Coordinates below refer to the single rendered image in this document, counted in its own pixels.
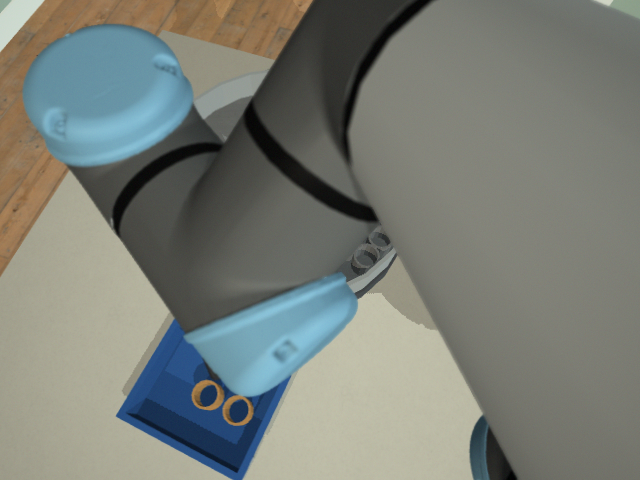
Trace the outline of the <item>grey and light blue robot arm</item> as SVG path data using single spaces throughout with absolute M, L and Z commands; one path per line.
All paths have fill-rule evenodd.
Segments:
M 56 39 L 22 97 L 233 393 L 342 332 L 381 223 L 483 413 L 473 480 L 640 480 L 639 18 L 313 0 L 225 143 L 130 25 Z

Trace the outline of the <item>bronze bushing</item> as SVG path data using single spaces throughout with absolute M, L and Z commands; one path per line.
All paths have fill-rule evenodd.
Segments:
M 232 405 L 235 401 L 237 401 L 237 400 L 245 400 L 245 401 L 247 402 L 247 404 L 248 404 L 248 407 L 249 407 L 249 412 L 248 412 L 247 417 L 246 417 L 243 421 L 241 421 L 241 422 L 239 422 L 239 423 L 234 422 L 234 421 L 230 418 L 230 415 L 229 415 L 229 409 L 230 409 L 231 405 Z M 224 419 L 225 419 L 229 424 L 234 425 L 234 426 L 240 426 L 240 425 L 245 425 L 245 424 L 247 424 L 247 423 L 252 419 L 253 414 L 254 414 L 254 407 L 253 407 L 252 403 L 251 403 L 247 398 L 245 398 L 245 397 L 243 397 L 243 396 L 240 396 L 240 395 L 238 395 L 238 396 L 233 396 L 233 397 L 229 398 L 229 399 L 225 402 L 225 404 L 224 404 L 224 406 L 223 406 L 223 416 L 224 416 Z
M 217 399 L 215 400 L 215 402 L 210 405 L 210 406 L 203 406 L 202 403 L 200 402 L 200 394 L 201 391 L 209 385 L 214 385 L 217 389 Z M 193 391 L 192 391 L 192 401 L 194 403 L 194 405 L 196 407 L 198 407 L 199 409 L 204 409 L 204 410 L 215 410 L 218 407 L 220 407 L 220 405 L 222 404 L 224 400 L 224 390 L 222 389 L 222 387 L 220 385 L 218 385 L 217 383 L 210 381 L 210 380 L 204 380 L 199 382 L 198 384 L 196 384 L 196 386 L 194 387 Z

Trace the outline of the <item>blue crate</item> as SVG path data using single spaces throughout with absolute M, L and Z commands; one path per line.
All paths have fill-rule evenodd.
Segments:
M 245 425 L 231 425 L 224 419 L 223 406 L 237 394 L 221 379 L 211 379 L 201 356 L 186 342 L 184 334 L 174 319 L 116 417 L 230 479 L 239 480 L 247 474 L 289 380 L 263 394 L 245 397 L 254 407 L 252 419 Z M 224 390 L 224 400 L 215 410 L 199 409 L 192 401 L 194 387 L 203 380 L 212 380 Z

